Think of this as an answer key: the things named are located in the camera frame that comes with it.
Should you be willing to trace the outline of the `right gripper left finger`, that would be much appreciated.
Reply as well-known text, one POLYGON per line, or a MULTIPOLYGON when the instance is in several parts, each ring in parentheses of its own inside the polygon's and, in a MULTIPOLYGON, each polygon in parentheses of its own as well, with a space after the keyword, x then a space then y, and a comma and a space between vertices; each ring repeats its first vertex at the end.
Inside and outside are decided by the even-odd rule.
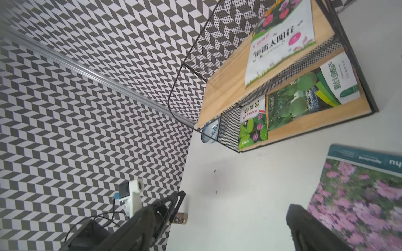
POLYGON ((103 240, 95 251, 148 251, 155 227, 152 206, 139 210, 111 236, 103 240))

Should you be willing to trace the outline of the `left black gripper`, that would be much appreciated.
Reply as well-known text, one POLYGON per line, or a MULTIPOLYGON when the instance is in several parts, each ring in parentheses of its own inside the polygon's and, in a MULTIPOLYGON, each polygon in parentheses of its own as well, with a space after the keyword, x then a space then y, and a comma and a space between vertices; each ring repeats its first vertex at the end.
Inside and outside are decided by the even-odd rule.
MULTIPOLYGON (((174 192, 148 205, 153 207, 156 218, 150 249, 162 236, 167 227, 172 224, 185 196, 186 193, 184 191, 174 192)), ((114 233, 109 232, 106 227, 97 223, 93 216, 84 218, 80 223, 83 225, 71 237, 66 236, 60 248, 61 251, 94 251, 94 248, 114 233)))

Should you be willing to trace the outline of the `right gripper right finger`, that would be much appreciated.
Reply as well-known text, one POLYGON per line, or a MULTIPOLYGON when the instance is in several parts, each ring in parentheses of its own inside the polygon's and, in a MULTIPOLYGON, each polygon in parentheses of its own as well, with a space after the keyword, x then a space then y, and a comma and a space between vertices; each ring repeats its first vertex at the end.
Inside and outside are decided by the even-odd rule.
POLYGON ((291 204, 286 215, 296 251, 350 251, 351 247, 333 234, 300 205, 291 204))

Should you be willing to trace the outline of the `pink flower seed bag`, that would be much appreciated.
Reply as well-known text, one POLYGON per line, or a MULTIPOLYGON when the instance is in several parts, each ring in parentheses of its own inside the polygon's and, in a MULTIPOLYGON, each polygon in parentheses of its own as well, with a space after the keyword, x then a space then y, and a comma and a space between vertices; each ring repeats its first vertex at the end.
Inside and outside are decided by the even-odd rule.
POLYGON ((355 251, 400 251, 402 157, 331 145, 307 211, 355 251))

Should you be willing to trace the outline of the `red-white label seed bag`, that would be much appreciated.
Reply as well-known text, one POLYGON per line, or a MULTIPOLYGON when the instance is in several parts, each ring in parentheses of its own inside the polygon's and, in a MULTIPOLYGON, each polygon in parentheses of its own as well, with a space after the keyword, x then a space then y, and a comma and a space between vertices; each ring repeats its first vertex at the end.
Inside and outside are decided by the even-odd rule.
POLYGON ((268 139, 265 95, 244 106, 240 114, 239 150, 268 139))

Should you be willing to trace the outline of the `green leaf seed bag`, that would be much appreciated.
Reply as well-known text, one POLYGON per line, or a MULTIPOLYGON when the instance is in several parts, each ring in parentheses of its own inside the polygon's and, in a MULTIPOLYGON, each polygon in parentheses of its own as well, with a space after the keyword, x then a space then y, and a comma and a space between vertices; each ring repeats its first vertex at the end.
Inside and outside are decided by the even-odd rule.
POLYGON ((266 95, 268 131, 361 96, 352 64, 342 52, 284 88, 266 95))

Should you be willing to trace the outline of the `black wire two-tier shelf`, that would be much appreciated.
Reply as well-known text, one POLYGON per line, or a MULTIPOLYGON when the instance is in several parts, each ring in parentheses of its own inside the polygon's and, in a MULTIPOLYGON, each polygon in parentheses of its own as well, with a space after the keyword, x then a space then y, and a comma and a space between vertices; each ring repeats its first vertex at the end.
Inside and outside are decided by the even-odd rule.
POLYGON ((183 125, 192 132, 198 132, 202 135, 204 126, 219 117, 220 126, 216 142, 237 153, 244 153, 378 112, 379 108, 332 1, 311 2, 316 43, 288 57, 249 86, 245 86, 245 75, 252 33, 268 9, 263 10, 257 16, 251 33, 231 56, 222 60, 213 55, 204 56, 206 69, 193 70, 196 76, 206 82, 201 112, 197 122, 183 122, 183 125), (240 114, 244 106, 262 95, 266 96, 284 88, 290 82, 342 52, 347 54, 358 80, 361 94, 358 99, 338 107, 305 115, 280 128, 268 131, 267 140, 246 147, 242 151, 239 150, 240 114))

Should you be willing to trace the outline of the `mixed flower white seed bag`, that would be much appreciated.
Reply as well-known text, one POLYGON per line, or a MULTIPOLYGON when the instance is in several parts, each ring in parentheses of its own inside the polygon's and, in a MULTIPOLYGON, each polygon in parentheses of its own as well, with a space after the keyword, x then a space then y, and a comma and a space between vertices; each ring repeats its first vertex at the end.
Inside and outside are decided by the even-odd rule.
POLYGON ((253 30, 245 86, 315 43, 312 2, 276 1, 253 30))

